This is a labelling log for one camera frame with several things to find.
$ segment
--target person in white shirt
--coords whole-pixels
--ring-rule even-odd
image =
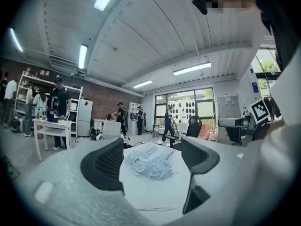
[[[24,120],[24,124],[25,124],[25,133],[24,136],[25,137],[30,137],[32,134],[30,132],[30,129],[32,127],[32,101],[33,101],[33,97],[32,94],[34,91],[36,91],[38,87],[36,85],[31,85],[29,90],[26,93],[26,102],[25,102],[25,120]]]
[[[47,97],[43,88],[40,88],[39,93],[34,97],[32,104],[36,106],[34,115],[35,118],[38,117],[38,112],[42,115],[43,110],[46,110],[47,107]],[[38,139],[42,139],[43,136],[38,134]]]
[[[8,82],[8,85],[6,86],[5,90],[5,96],[4,96],[4,128],[9,128],[8,125],[8,119],[10,114],[10,108],[11,104],[13,103],[13,99],[16,96],[16,90],[17,90],[17,79],[15,78],[13,81]]]

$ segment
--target pegboard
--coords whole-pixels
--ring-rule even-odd
[[[238,96],[217,98],[218,118],[239,118]]]

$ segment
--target refrigerator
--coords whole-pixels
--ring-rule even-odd
[[[77,135],[78,137],[90,136],[90,122],[93,101],[81,99],[79,102]]]

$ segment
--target crumpled fabric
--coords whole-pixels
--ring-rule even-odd
[[[151,147],[133,151],[125,158],[125,163],[134,171],[149,179],[165,180],[173,174],[171,163],[167,159],[174,152],[174,149],[166,148],[159,156],[150,160],[150,155],[157,150],[156,147]]]

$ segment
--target metal shelving unit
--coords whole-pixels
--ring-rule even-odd
[[[18,105],[18,103],[22,103],[22,104],[24,104],[24,107],[25,107],[26,100],[19,98],[19,93],[20,93],[20,91],[22,89],[23,90],[24,89],[25,90],[29,90],[29,88],[22,86],[22,81],[23,80],[33,81],[35,84],[40,84],[40,85],[49,86],[49,87],[53,87],[53,88],[55,87],[55,83],[50,82],[50,81],[46,81],[46,80],[42,80],[42,79],[39,79],[39,78],[35,78],[33,76],[25,75],[25,71],[23,71],[21,79],[19,81],[18,89],[17,89],[16,102],[15,102],[15,110],[14,110],[14,115],[15,116],[18,115],[18,116],[21,116],[21,117],[25,116],[25,111],[21,110],[20,108],[18,108],[17,105]],[[73,88],[73,87],[70,87],[70,86],[65,86],[65,87],[70,92],[76,92],[76,93],[79,94],[79,96],[77,98],[71,98],[72,102],[78,103],[77,110],[70,110],[71,113],[76,113],[76,121],[72,122],[72,124],[75,125],[75,130],[71,131],[71,134],[75,135],[77,137],[77,121],[78,121],[78,116],[79,116],[78,109],[79,109],[79,102],[80,102],[80,99],[81,99],[82,94],[83,94],[83,87],[81,87],[80,89]]]

